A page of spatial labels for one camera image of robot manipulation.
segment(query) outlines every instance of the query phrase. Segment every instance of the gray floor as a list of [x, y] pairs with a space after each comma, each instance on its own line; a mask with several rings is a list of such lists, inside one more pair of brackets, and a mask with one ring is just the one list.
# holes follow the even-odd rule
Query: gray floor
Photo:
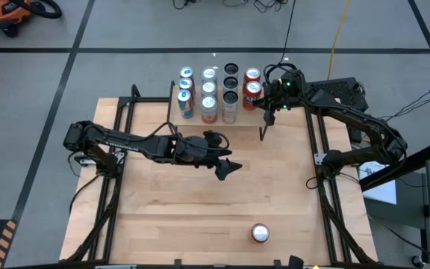
[[[33, 17], [15, 39], [0, 32], [0, 48], [71, 48], [89, 0], [57, 2], [62, 19]], [[175, 10], [168, 0], [95, 0], [80, 47], [281, 48], [290, 5], [260, 14], [251, 2], [228, 8], [221, 0], [205, 0]], [[430, 1], [416, 3], [430, 31]], [[343, 0], [298, 0], [287, 46], [329, 48], [344, 5]], [[338, 47], [429, 48], [405, 0], [353, 0]], [[68, 55], [0, 53], [0, 218], [13, 213]], [[303, 70], [308, 81], [326, 78], [329, 54], [285, 57]], [[279, 58], [279, 53], [77, 54], [6, 265], [58, 260], [77, 181], [67, 167], [62, 140], [71, 122], [93, 118], [99, 97], [128, 95], [133, 83], [144, 96], [167, 96], [181, 66], [196, 71], [233, 61], [241, 69], [263, 68]], [[430, 89], [430, 55], [335, 55], [331, 77], [349, 76], [364, 83], [371, 114], [394, 114]], [[391, 125], [407, 140], [409, 154], [430, 145], [430, 104]], [[385, 224], [420, 243], [418, 230]], [[418, 251], [375, 223], [371, 227], [379, 259], [409, 266]]]

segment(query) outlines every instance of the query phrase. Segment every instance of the yellow cable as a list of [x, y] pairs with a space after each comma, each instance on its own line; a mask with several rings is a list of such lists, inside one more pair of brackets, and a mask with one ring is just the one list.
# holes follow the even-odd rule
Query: yellow cable
[[341, 32], [341, 29], [343, 28], [344, 20], [348, 15], [348, 9], [350, 5], [351, 5], [351, 0], [347, 0], [346, 6], [344, 7], [344, 10], [343, 10], [343, 15], [341, 15], [340, 25], [337, 27], [336, 35], [334, 36], [333, 47], [331, 48], [331, 56], [329, 57], [328, 80], [329, 80], [329, 77], [331, 77], [331, 65], [333, 64], [334, 48], [336, 48], [337, 38], [340, 36], [340, 32]]

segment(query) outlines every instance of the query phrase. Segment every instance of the can shelf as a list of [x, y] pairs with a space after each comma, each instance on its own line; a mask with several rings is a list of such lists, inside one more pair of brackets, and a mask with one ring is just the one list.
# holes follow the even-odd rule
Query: can shelf
[[218, 86], [217, 94], [217, 120], [215, 123], [207, 124], [202, 121], [202, 114], [200, 111], [200, 102], [202, 99], [202, 92], [200, 91], [200, 86], [196, 86], [195, 102], [193, 106], [193, 117], [185, 119], [182, 117], [180, 108], [178, 107], [178, 86], [172, 85], [170, 89], [170, 101], [171, 105], [169, 107], [168, 121], [176, 126], [243, 126], [243, 127], [264, 127], [265, 121], [263, 119], [264, 111], [256, 108], [255, 110], [248, 111], [243, 107], [243, 93], [242, 87], [238, 87], [238, 109], [237, 109], [237, 119], [232, 124], [227, 124], [223, 122], [222, 118], [222, 98], [223, 98], [223, 88]]

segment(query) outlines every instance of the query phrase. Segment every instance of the white paper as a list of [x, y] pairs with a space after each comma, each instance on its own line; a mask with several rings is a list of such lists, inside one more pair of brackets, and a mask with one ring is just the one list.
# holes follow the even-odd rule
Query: white paper
[[[359, 178], [361, 181], [363, 178], [375, 173], [386, 165], [380, 164], [377, 161], [370, 161], [364, 163], [358, 168]], [[376, 188], [372, 188], [368, 191], [363, 192], [363, 196], [369, 199], [378, 200], [381, 202], [388, 202], [390, 204], [397, 204], [396, 198], [396, 181], [392, 180], [388, 183], [384, 183]]]

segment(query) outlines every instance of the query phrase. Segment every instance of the orange vacuum cleaner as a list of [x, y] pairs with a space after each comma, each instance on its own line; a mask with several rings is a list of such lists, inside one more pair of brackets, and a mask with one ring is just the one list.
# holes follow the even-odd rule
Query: orange vacuum cleaner
[[8, 37], [15, 37], [19, 32], [19, 25], [27, 22], [31, 14], [47, 19], [58, 19], [62, 15], [59, 6], [53, 0], [40, 0], [54, 9], [47, 12], [46, 6], [39, 1], [29, 0], [0, 0], [0, 29]]

